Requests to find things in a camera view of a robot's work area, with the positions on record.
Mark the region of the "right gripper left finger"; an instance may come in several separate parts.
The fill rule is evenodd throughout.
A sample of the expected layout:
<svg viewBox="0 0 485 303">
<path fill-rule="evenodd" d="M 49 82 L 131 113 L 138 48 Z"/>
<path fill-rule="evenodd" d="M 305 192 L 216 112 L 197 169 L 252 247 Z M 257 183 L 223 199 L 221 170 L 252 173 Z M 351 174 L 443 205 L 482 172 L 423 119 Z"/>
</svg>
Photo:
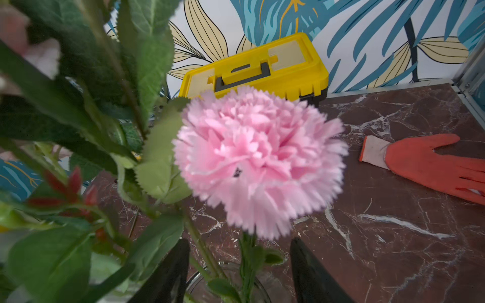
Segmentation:
<svg viewBox="0 0 485 303">
<path fill-rule="evenodd" d="M 129 303 L 184 302 L 190 246 L 180 239 Z"/>
</svg>

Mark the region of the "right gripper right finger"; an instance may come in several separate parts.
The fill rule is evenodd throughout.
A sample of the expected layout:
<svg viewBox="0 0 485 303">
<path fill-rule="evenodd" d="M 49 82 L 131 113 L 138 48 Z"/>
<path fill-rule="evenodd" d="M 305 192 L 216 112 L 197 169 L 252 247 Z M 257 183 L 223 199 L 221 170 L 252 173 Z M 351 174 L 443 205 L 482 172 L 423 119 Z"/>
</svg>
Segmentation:
<svg viewBox="0 0 485 303">
<path fill-rule="evenodd" d="M 290 263 L 298 303 L 354 301 L 299 237 L 291 241 Z"/>
</svg>

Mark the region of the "pink carnation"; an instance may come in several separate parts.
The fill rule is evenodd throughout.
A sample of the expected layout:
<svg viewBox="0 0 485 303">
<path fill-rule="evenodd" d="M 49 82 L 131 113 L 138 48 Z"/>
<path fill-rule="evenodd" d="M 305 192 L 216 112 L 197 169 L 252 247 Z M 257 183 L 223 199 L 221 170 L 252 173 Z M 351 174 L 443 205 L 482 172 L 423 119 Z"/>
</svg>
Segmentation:
<svg viewBox="0 0 485 303">
<path fill-rule="evenodd" d="M 175 163 L 194 196 L 223 206 L 243 235 L 239 289 L 249 302 L 256 273 L 277 254 L 257 245 L 288 236 L 293 222 L 328 208 L 342 192 L 347 144 L 340 119 L 305 101 L 251 87 L 191 100 L 174 140 Z"/>
</svg>

